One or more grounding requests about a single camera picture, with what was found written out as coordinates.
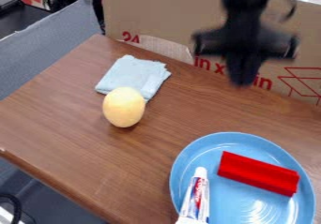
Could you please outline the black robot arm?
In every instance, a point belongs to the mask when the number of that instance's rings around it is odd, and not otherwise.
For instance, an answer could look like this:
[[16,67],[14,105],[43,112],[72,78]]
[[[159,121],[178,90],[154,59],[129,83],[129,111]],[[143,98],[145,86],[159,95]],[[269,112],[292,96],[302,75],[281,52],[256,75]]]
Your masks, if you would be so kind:
[[234,86],[253,85],[268,59],[294,59],[300,38],[261,22],[270,0],[222,0],[228,19],[220,28],[194,32],[194,54],[222,56]]

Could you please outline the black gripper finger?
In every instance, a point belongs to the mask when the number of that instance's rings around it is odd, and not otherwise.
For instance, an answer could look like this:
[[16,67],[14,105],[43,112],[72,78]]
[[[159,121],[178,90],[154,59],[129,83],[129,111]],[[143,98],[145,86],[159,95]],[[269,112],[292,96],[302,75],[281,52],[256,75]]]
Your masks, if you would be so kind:
[[236,86],[253,84],[262,59],[258,55],[229,55],[226,58],[230,82]]

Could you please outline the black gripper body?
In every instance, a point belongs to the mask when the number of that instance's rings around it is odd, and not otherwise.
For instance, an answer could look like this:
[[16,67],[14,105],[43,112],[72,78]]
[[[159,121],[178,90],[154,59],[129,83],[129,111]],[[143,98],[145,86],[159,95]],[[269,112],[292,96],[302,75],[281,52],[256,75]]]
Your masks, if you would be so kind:
[[294,59],[300,37],[276,30],[260,19],[229,17],[218,28],[191,34],[194,54],[225,56],[229,53],[258,54],[268,59]]

